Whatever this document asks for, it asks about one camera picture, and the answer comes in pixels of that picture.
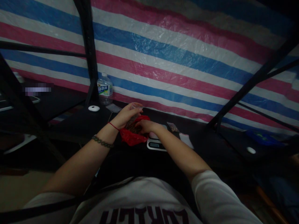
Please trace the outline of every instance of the forearm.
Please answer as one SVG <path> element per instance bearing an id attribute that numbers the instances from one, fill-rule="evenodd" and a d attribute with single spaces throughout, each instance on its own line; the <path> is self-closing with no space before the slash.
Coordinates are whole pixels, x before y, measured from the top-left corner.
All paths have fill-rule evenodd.
<path id="1" fill-rule="evenodd" d="M 97 137 L 113 144 L 118 130 L 107 124 Z M 43 192 L 61 192 L 71 195 L 83 195 L 100 165 L 106 158 L 109 148 L 95 140 L 90 140 L 82 149 L 63 164 L 44 186 Z"/>
<path id="2" fill-rule="evenodd" d="M 162 126 L 157 125 L 154 133 L 190 182 L 198 173 L 211 170 L 208 164 L 196 152 Z"/>

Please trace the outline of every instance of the digital scale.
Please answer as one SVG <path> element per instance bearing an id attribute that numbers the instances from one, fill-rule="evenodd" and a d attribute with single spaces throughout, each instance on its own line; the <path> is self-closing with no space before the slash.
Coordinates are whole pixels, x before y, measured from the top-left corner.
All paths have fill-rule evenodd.
<path id="1" fill-rule="evenodd" d="M 159 138 L 156 136 L 155 133 L 151 132 L 149 134 L 149 138 L 147 140 L 146 146 L 148 149 L 151 150 L 157 150 L 157 151 L 164 151 L 166 152 L 166 149 L 160 142 Z"/>

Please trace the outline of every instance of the water bottle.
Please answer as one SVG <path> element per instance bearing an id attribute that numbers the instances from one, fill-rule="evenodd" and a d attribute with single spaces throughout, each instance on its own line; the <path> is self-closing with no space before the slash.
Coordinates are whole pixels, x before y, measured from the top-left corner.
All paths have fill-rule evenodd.
<path id="1" fill-rule="evenodd" d="M 97 89 L 99 92 L 100 103 L 105 106 L 112 104 L 112 101 L 113 101 L 113 99 L 112 99 L 112 94 L 113 94 L 112 82 L 107 77 L 106 73 L 102 72 L 102 77 L 98 79 Z"/>

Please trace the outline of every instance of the hand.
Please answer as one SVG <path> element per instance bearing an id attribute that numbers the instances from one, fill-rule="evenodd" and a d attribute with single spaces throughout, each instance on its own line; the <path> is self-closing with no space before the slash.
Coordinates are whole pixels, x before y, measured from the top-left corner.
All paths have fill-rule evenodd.
<path id="1" fill-rule="evenodd" d="M 143 113 L 142 108 L 135 108 L 133 110 L 130 110 L 132 104 L 133 103 L 130 103 L 127 106 L 125 106 L 110 123 L 112 123 L 116 128 L 122 129 L 126 126 L 126 123 L 131 119 L 131 117 L 133 117 L 136 114 L 140 116 L 140 113 Z"/>
<path id="2" fill-rule="evenodd" d="M 154 132 L 157 128 L 162 127 L 162 125 L 155 123 L 153 121 L 149 121 L 149 120 L 141 120 L 139 121 L 135 126 L 141 126 L 142 130 L 141 130 L 141 134 L 144 133 L 150 133 L 150 132 Z"/>

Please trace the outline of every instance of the shirt sleeve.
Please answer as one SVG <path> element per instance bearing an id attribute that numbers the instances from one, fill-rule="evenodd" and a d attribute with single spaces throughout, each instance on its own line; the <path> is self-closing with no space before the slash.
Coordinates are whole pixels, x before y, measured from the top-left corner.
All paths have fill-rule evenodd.
<path id="1" fill-rule="evenodd" d="M 213 171 L 196 175 L 192 190 L 204 223 L 262 223 Z"/>
<path id="2" fill-rule="evenodd" d="M 72 199 L 74 196 L 63 194 L 63 193 L 42 193 L 34 197 L 30 202 L 28 202 L 24 208 L 33 208 L 38 207 L 41 205 L 53 204 L 56 202 L 65 201 L 68 199 Z M 40 215 L 37 217 L 33 217 L 19 223 L 21 224 L 35 224 L 35 223 L 55 223 L 55 224 L 62 224 L 62 223 L 69 223 L 72 220 L 72 217 L 76 211 L 76 206 L 72 206 L 69 208 L 64 208 L 62 210 Z"/>

